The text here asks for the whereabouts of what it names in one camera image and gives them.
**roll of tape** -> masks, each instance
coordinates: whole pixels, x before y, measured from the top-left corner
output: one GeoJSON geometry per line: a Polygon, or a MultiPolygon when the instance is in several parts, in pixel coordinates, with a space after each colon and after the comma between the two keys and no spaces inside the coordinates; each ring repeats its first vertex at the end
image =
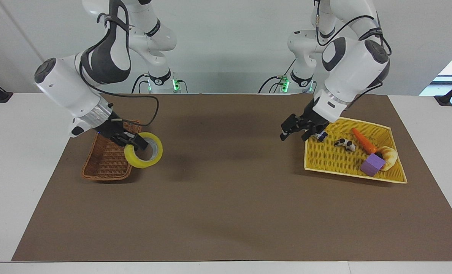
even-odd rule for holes
{"type": "Polygon", "coordinates": [[[149,160],[142,160],[138,156],[136,156],[134,146],[133,145],[126,145],[125,146],[125,157],[128,163],[132,165],[135,168],[147,168],[151,167],[152,165],[158,163],[163,155],[163,146],[162,142],[158,137],[151,134],[150,132],[140,132],[138,133],[139,136],[141,136],[151,148],[153,148],[153,154],[151,155],[151,158],[149,160]]]}

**grey wall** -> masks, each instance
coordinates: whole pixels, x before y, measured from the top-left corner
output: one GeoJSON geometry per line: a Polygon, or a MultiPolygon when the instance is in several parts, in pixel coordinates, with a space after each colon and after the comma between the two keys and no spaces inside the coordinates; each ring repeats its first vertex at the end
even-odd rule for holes
{"type": "MultiPolygon", "coordinates": [[[[391,73],[378,93],[417,95],[452,59],[452,1],[374,2],[394,50],[391,73]]],[[[293,60],[288,35],[311,29],[311,0],[153,4],[162,23],[177,34],[177,48],[165,54],[191,92],[257,92],[293,60]]],[[[42,59],[80,52],[103,35],[81,0],[0,0],[0,22],[0,85],[16,92],[36,91],[31,79],[42,59]]],[[[136,54],[132,62],[131,77],[106,89],[131,89],[134,78],[147,70],[136,54]]]]}

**orange carrot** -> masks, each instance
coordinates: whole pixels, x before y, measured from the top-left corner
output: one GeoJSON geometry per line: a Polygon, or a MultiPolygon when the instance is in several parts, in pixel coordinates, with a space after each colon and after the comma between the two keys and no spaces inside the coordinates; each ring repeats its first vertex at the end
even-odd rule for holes
{"type": "Polygon", "coordinates": [[[361,132],[359,132],[359,130],[353,128],[352,132],[354,133],[354,136],[356,136],[356,139],[358,139],[358,141],[361,143],[368,155],[376,153],[376,147],[368,139],[366,139],[366,137],[361,132]]]}

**purple cube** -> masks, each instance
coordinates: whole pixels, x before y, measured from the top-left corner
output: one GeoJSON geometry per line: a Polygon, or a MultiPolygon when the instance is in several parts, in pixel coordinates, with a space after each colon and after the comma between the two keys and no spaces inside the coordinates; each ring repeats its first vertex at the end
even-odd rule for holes
{"type": "Polygon", "coordinates": [[[377,172],[384,166],[385,160],[379,158],[374,153],[371,154],[361,165],[361,170],[367,175],[374,177],[377,172]]]}

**brown tabletop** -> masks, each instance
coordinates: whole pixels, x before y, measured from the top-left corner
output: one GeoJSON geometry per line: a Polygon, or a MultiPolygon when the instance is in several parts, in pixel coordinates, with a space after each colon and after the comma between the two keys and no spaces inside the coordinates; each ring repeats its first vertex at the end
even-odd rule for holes
{"type": "MultiPolygon", "coordinates": [[[[408,184],[303,170],[280,124],[310,95],[158,95],[162,160],[119,184],[82,179],[95,132],[71,139],[17,261],[452,261],[452,209],[386,96],[343,116],[392,128],[408,184]]],[[[150,99],[106,97],[148,121],[150,99]]]]}

